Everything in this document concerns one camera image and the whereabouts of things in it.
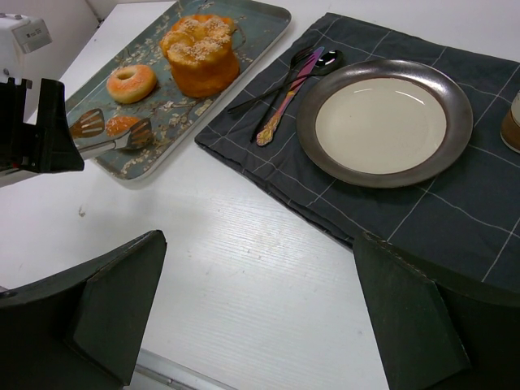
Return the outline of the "stainless steel tongs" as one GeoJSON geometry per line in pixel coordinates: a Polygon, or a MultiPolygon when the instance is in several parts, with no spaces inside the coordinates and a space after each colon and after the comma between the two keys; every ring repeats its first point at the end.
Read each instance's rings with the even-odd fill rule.
{"type": "Polygon", "coordinates": [[[69,130],[74,140],[106,136],[105,141],[78,147],[84,160],[96,158],[111,150],[139,150],[154,138],[149,118],[120,115],[105,121],[99,108],[85,112],[69,130]]]}

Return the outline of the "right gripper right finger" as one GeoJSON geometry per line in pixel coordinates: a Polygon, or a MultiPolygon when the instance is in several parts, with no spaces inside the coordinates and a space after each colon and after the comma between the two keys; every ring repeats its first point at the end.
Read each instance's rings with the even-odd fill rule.
{"type": "Polygon", "coordinates": [[[519,295],[364,232],[353,255],[391,389],[517,389],[519,295]]]}

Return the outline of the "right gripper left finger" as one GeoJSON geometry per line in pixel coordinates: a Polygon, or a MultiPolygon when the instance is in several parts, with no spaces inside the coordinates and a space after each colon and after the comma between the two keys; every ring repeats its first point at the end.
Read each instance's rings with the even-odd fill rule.
{"type": "Polygon", "coordinates": [[[3,389],[130,384],[167,251],[162,231],[1,292],[3,389]]]}

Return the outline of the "small round orange bun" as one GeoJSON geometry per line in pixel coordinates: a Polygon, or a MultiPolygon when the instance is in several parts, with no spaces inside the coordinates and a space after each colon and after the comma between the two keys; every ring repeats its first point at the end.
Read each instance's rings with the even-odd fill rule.
{"type": "Polygon", "coordinates": [[[106,135],[110,139],[115,139],[116,137],[119,137],[126,133],[133,125],[137,124],[139,121],[139,118],[128,115],[119,115],[110,118],[106,121],[105,125],[106,135]]]}

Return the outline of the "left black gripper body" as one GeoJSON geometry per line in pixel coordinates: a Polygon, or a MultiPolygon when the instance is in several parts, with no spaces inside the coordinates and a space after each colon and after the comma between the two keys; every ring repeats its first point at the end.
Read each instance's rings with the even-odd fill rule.
{"type": "Polygon", "coordinates": [[[1,170],[16,168],[39,172],[41,134],[38,126],[24,122],[30,80],[8,77],[1,83],[1,170]]]}

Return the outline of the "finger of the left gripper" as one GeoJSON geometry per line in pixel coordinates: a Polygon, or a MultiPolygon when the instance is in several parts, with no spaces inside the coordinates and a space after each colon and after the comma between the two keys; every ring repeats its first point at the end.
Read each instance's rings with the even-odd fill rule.
{"type": "Polygon", "coordinates": [[[64,84],[43,79],[35,124],[23,127],[23,169],[37,174],[83,171],[67,122],[64,84]]]}

